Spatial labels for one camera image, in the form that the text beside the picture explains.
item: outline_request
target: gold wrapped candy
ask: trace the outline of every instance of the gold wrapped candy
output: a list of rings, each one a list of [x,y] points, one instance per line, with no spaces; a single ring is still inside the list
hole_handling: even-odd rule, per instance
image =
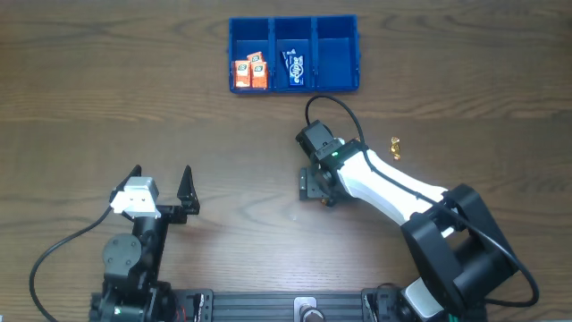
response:
[[[400,138],[398,137],[392,137],[391,138],[391,148],[390,148],[390,152],[393,154],[393,159],[395,161],[399,161],[401,160],[401,155],[400,155]]]

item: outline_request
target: empty compartment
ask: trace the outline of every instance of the empty compartment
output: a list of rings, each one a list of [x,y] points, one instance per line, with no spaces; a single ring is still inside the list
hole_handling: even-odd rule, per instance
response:
[[[269,91],[272,86],[270,77],[268,89],[239,89],[234,87],[232,63],[237,60],[246,60],[247,56],[255,52],[262,52],[265,61],[270,55],[270,41],[268,40],[268,19],[266,18],[233,18],[230,21],[231,49],[231,90],[232,91]]]
[[[273,84],[276,91],[310,91],[314,78],[312,72],[312,19],[310,17],[284,17],[274,20],[276,60]],[[296,50],[296,56],[303,55],[303,85],[290,85],[290,71],[286,68],[282,52]]]
[[[353,90],[359,86],[355,16],[317,17],[316,90]]]

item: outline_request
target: blue plastic container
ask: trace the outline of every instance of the blue plastic container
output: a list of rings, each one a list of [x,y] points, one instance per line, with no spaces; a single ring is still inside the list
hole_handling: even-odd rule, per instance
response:
[[[304,86],[289,84],[282,51],[292,48],[304,56]],[[268,68],[268,89],[235,88],[232,63],[258,51]],[[229,86],[236,94],[356,90],[360,56],[356,15],[229,19]]]

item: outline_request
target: cable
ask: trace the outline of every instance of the cable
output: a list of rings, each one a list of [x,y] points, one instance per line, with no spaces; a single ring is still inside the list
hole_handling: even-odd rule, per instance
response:
[[[346,112],[348,112],[349,116],[351,117],[351,119],[354,121],[354,124],[356,125],[357,133],[359,135],[360,141],[364,144],[364,147],[366,147],[366,140],[364,139],[364,132],[361,129],[361,125],[359,124],[358,118],[351,111],[351,109],[349,109],[349,107],[345,103],[340,101],[338,98],[331,97],[329,95],[316,95],[316,96],[310,98],[306,103],[305,117],[306,117],[307,125],[310,125],[310,119],[308,117],[308,111],[310,108],[310,104],[312,104],[312,102],[314,102],[318,98],[328,98],[328,99],[338,103],[341,107],[343,107],[346,110]],[[520,260],[518,260],[516,255],[511,254],[508,250],[506,250],[504,247],[502,247],[499,243],[497,243],[489,235],[487,235],[486,233],[483,233],[480,229],[473,226],[473,224],[468,222],[465,218],[463,218],[459,214],[455,213],[451,209],[445,207],[443,204],[426,197],[425,195],[423,195],[420,192],[414,191],[414,190],[410,189],[409,187],[406,187],[405,185],[393,180],[388,175],[377,170],[375,165],[373,165],[372,162],[369,160],[369,156],[367,155],[366,150],[367,150],[367,148],[364,148],[362,150],[362,152],[364,154],[364,159],[366,160],[366,163],[369,166],[369,168],[372,170],[372,172],[381,176],[383,179],[385,179],[389,183],[395,185],[396,187],[402,189],[403,191],[405,191],[409,194],[412,194],[417,199],[421,199],[423,201],[428,202],[429,204],[438,208],[440,211],[444,212],[448,216],[451,216],[456,221],[465,225],[468,230],[472,231],[473,233],[478,234],[481,238],[486,239],[489,243],[491,243],[497,250],[499,250],[512,264],[514,264],[522,272],[522,275],[526,278],[527,282],[530,284],[530,288],[531,288],[532,293],[533,293],[531,299],[528,301],[501,301],[501,300],[495,300],[495,299],[484,299],[485,303],[489,303],[489,304],[493,304],[493,305],[500,305],[500,306],[504,306],[504,307],[511,307],[511,308],[528,308],[528,307],[535,305],[536,302],[538,302],[538,299],[540,298],[540,290],[538,288],[538,284],[536,283],[536,281],[534,280],[534,277],[528,271],[526,266]]]
[[[34,285],[34,278],[36,277],[36,273],[38,271],[40,264],[42,264],[44,259],[46,259],[51,253],[53,253],[54,250],[57,250],[58,248],[60,248],[60,246],[64,245],[66,242],[69,242],[69,241],[73,240],[74,238],[81,236],[84,233],[89,232],[90,230],[95,228],[97,225],[101,224],[101,222],[104,221],[104,219],[107,217],[107,215],[109,215],[109,212],[111,211],[111,209],[112,209],[111,206],[107,207],[104,214],[101,215],[101,217],[99,217],[99,219],[97,219],[97,221],[95,223],[83,228],[82,230],[80,230],[76,233],[73,233],[73,234],[65,237],[64,239],[62,239],[59,242],[57,242],[56,244],[54,244],[54,246],[47,249],[42,254],[42,256],[40,256],[38,258],[38,260],[36,261],[36,264],[34,264],[34,267],[32,268],[31,272],[29,273],[29,295],[31,295],[32,300],[34,301],[34,304],[36,304],[36,307],[39,309],[40,312],[42,312],[42,314],[44,315],[44,317],[47,318],[48,321],[57,322],[57,320],[47,312],[47,310],[44,308],[42,303],[40,303],[38,296],[36,295],[36,287]]]

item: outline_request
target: wood grain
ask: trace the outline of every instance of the wood grain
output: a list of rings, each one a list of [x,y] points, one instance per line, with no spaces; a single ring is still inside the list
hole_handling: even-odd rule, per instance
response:
[[[399,228],[368,205],[297,200],[308,96],[228,91],[228,18],[358,15],[361,88],[340,95],[404,172],[481,192],[541,287],[491,321],[572,317],[572,5],[555,1],[6,1],[0,4],[0,315],[43,320],[36,258],[93,222],[135,164],[175,202],[186,164],[201,214],[169,232],[161,279],[216,291],[359,290],[416,278]],[[341,136],[350,119],[316,101]],[[87,319],[112,216],[38,272],[62,321]],[[529,296],[518,275],[493,294]]]

